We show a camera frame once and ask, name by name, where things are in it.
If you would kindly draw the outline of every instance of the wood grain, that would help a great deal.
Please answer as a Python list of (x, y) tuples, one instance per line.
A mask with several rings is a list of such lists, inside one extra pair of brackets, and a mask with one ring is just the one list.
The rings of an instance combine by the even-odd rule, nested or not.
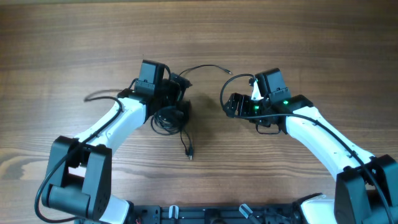
[[(396, 12), (391, 2), (304, 0), (0, 7), (0, 223), (41, 223), (33, 201), (51, 143), (104, 115), (112, 102), (83, 97), (128, 86), (142, 59), (175, 72), (279, 67), (292, 94), (312, 100), (349, 139), (398, 159)], [(229, 75), (201, 68), (187, 78), (194, 161), (178, 136), (145, 124), (114, 155), (113, 194), (137, 205), (333, 196), (333, 179), (299, 142), (225, 116), (218, 97)], [(232, 83), (226, 97), (235, 91), (249, 93), (248, 81)]]

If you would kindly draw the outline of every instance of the black plastic part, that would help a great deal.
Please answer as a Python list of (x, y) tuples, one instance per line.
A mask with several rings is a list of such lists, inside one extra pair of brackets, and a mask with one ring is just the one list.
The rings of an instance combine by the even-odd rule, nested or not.
[(130, 201), (127, 202), (129, 203), (129, 211), (123, 224), (136, 224), (137, 215), (134, 212), (134, 204)]
[(308, 221), (305, 219), (305, 216), (303, 214), (303, 210), (301, 209), (301, 204), (303, 204), (304, 201), (317, 197), (321, 195), (322, 193), (315, 193), (308, 195), (306, 197), (300, 198), (297, 201), (293, 202), (293, 212), (291, 213), (290, 219), (292, 224), (308, 224)]
[(176, 73), (171, 73), (170, 79), (180, 85), (180, 95), (178, 96), (177, 101), (182, 100), (185, 90), (192, 86), (191, 82), (188, 79), (177, 75)]
[(262, 114), (262, 103), (254, 101), (248, 95), (233, 93), (229, 100), (225, 103), (228, 111), (227, 116), (232, 117), (234, 114), (238, 116), (258, 116)]
[[(388, 155), (373, 158), (366, 167), (373, 172), (398, 222), (398, 164)], [(361, 167), (344, 169), (336, 179), (335, 217), (338, 223), (389, 223), (375, 190), (366, 190), (368, 177)]]
[[(251, 210), (259, 223), (292, 223), (291, 203), (253, 206)], [(135, 214), (143, 224), (252, 224), (239, 207), (180, 207), (176, 220), (169, 219), (169, 207), (135, 206)]]
[(254, 86), (254, 82), (255, 82), (255, 79), (250, 78), (249, 79), (249, 86)]
[(279, 68), (258, 73), (255, 77), (260, 95), (268, 98), (271, 104), (292, 97)]
[(94, 221), (85, 220), (85, 219), (75, 220), (73, 223), (74, 224), (103, 224), (103, 223), (100, 223), (100, 222), (94, 222)]
[[(78, 144), (77, 139), (57, 138), (50, 151), (47, 172)], [(87, 145), (54, 173), (42, 194), (44, 206), (89, 220), (99, 220), (111, 195), (112, 150)], [(68, 167), (86, 165), (85, 177), (68, 173)]]
[(293, 111), (306, 106), (313, 107), (313, 103), (305, 96), (297, 95), (284, 101), (274, 103), (272, 108), (278, 113), (293, 113)]
[[(77, 139), (59, 136), (51, 145), (49, 163), (47, 164), (47, 171), (45, 172), (45, 175), (47, 176), (49, 172), (53, 169), (53, 167), (57, 164), (57, 162), (62, 159), (62, 157), (65, 156), (69, 151), (75, 148), (78, 144), (79, 141)], [(72, 158), (70, 160), (69, 166), (77, 167), (76, 165), (79, 165), (78, 161), (78, 158)], [(65, 163), (63, 163), (50, 178), (48, 184), (44, 187), (42, 194), (42, 204), (44, 206), (49, 207), (50, 188), (52, 186), (65, 185), (65, 179), (63, 179), (63, 176), (67, 174), (67, 172), (68, 167), (65, 165)]]
[(146, 105), (146, 119), (166, 106), (175, 106), (182, 101), (185, 90), (192, 84), (175, 73), (163, 79), (165, 65), (148, 60), (142, 61), (141, 72), (134, 86), (118, 93), (118, 98), (130, 98)]
[(148, 96), (155, 95), (163, 79), (164, 69), (163, 63), (143, 60), (134, 91)]

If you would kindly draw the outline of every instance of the cable connector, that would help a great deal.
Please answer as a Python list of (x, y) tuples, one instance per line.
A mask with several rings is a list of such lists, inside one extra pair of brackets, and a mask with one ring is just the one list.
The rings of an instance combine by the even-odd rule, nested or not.
[(188, 156), (189, 160), (193, 159), (193, 147), (192, 147), (192, 145), (189, 145), (187, 156)]

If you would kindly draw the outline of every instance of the wire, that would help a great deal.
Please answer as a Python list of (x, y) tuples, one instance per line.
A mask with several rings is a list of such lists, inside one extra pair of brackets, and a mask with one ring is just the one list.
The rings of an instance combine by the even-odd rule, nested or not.
[[(158, 110), (158, 112), (156, 112), (152, 116), (152, 118), (150, 119), (150, 126), (157, 134), (163, 136), (180, 133), (180, 139), (185, 148), (185, 155), (187, 155), (191, 159), (193, 156), (192, 141), (188, 132), (185, 130), (185, 126), (188, 123), (187, 113), (188, 111), (179, 110), (176, 106), (166, 106)], [(156, 130), (154, 124), (166, 133)], [(183, 132), (185, 133), (185, 135), (187, 135), (187, 138), (189, 140), (188, 147), (182, 139)]]
[(135, 79), (132, 80), (132, 82), (131, 82), (131, 84), (130, 84), (130, 86), (129, 86), (129, 89), (131, 89), (132, 85), (133, 85), (137, 80), (138, 80), (138, 78), (135, 78)]
[(391, 210), (390, 210), (390, 208), (389, 208), (389, 205), (388, 205), (388, 202), (387, 202), (387, 200), (386, 200), (386, 197), (385, 197), (383, 191), (381, 190), (379, 184), (377, 183), (376, 179), (373, 177), (372, 173), (368, 170), (368, 168), (366, 168), (365, 163), (358, 157), (358, 155), (357, 155), (357, 154), (356, 154), (356, 153), (355, 153), (343, 140), (341, 140), (333, 131), (331, 131), (330, 129), (328, 129), (325, 125), (321, 124), (321, 122), (319, 122), (318, 120), (312, 119), (312, 118), (310, 118), (310, 117), (308, 117), (308, 116), (304, 116), (304, 115), (300, 115), (300, 114), (269, 114), (269, 115), (260, 115), (260, 116), (238, 116), (238, 115), (229, 113), (229, 112), (227, 111), (227, 109), (225, 108), (224, 103), (223, 103), (223, 93), (224, 93), (224, 90), (225, 90), (226, 86), (227, 86), (231, 81), (233, 81), (234, 79), (239, 78), (239, 77), (246, 77), (246, 76), (253, 77), (254, 79), (256, 79), (255, 76), (254, 76), (254, 75), (251, 75), (251, 74), (236, 75), (236, 76), (230, 78), (230, 79), (223, 85), (223, 87), (222, 87), (222, 89), (221, 89), (221, 92), (220, 92), (220, 103), (221, 103), (221, 107), (222, 107), (223, 111), (224, 111), (225, 113), (228, 113), (232, 118), (241, 118), (241, 119), (262, 119), (262, 118), (271, 118), (271, 117), (282, 117), (282, 116), (288, 117), (288, 116), (293, 116), (293, 117), (296, 117), (296, 118), (306, 119), (307, 121), (311, 121), (311, 122), (315, 123), (316, 125), (318, 125), (318, 126), (321, 127), (322, 129), (324, 129), (327, 133), (329, 133), (330, 135), (332, 135), (332, 136), (333, 136), (333, 137), (334, 137), (334, 138), (335, 138), (335, 139), (336, 139), (336, 140), (337, 140), (337, 141), (338, 141), (338, 142), (339, 142), (339, 143), (340, 143), (340, 144), (341, 144), (341, 145), (342, 145), (354, 158), (355, 158), (355, 160), (357, 160), (357, 162), (361, 165), (362, 170), (365, 171), (366, 175), (367, 175), (367, 176), (369, 177), (369, 179), (371, 180), (371, 184), (374, 185), (374, 187), (376, 188), (376, 190), (377, 190), (377, 192), (378, 192), (378, 194), (379, 194), (379, 197), (380, 197), (381, 202), (382, 202), (382, 204), (383, 204), (383, 206), (384, 206), (384, 209), (386, 210), (389, 223), (390, 223), (390, 224), (394, 224), (394, 220), (392, 219)]
[(169, 66), (164, 65), (164, 67), (166, 68), (167, 72), (169, 73), (169, 80), (171, 80), (172, 79), (172, 72), (170, 71)]
[(85, 97), (84, 102), (90, 102), (90, 101), (102, 100), (102, 99), (114, 100), (119, 105), (119, 109), (116, 112), (116, 114), (109, 121), (107, 121), (104, 125), (102, 125), (102, 127), (100, 127), (93, 134), (88, 136), (88, 138), (86, 138), (84, 141), (79, 143), (79, 145), (77, 145), (74, 149), (72, 149), (70, 152), (68, 152), (65, 156), (63, 156), (62, 159), (60, 159), (56, 163), (56, 165), (49, 171), (49, 174), (47, 174), (47, 176), (43, 180), (42, 184), (40, 185), (40, 187), (39, 187), (39, 189), (38, 189), (38, 191), (36, 193), (36, 198), (35, 198), (35, 203), (34, 203), (35, 213), (42, 221), (47, 222), (47, 223), (63, 223), (63, 222), (70, 222), (70, 221), (73, 221), (73, 220), (76, 220), (76, 219), (80, 219), (80, 217), (70, 217), (70, 218), (65, 218), (65, 219), (61, 219), (61, 220), (51, 220), (49, 218), (46, 218), (45, 216), (43, 216), (43, 214), (41, 214), (41, 212), (39, 210), (40, 196), (43, 193), (44, 187), (47, 185), (47, 183), (49, 182), (50, 178), (54, 175), (54, 173), (57, 171), (57, 169), (65, 161), (69, 160), (71, 158), (71, 156), (73, 156), (79, 149), (83, 148), (88, 141), (92, 140), (97, 135), (99, 135), (100, 132), (102, 132), (107, 126), (109, 126), (122, 113), (123, 105), (117, 98), (115, 98), (113, 96), (98, 96), (98, 97), (94, 97), (93, 98), (94, 95), (97, 95), (99, 93), (112, 92), (112, 91), (120, 91), (120, 90), (100, 90), (100, 91), (96, 91), (96, 92), (94, 92), (92, 94), (89, 94), (88, 96)]
[(223, 67), (218, 66), (218, 65), (199, 65), (199, 66), (195, 66), (195, 67), (192, 67), (192, 68), (185, 69), (185, 70), (182, 71), (179, 75), (182, 75), (184, 72), (190, 72), (190, 71), (192, 71), (192, 70), (194, 70), (194, 69), (202, 68), (202, 67), (207, 67), (207, 66), (214, 66), (214, 67), (217, 67), (217, 68), (223, 70), (223, 71), (226, 72), (226, 73), (232, 74), (232, 72), (229, 71), (228, 69), (223, 68)]

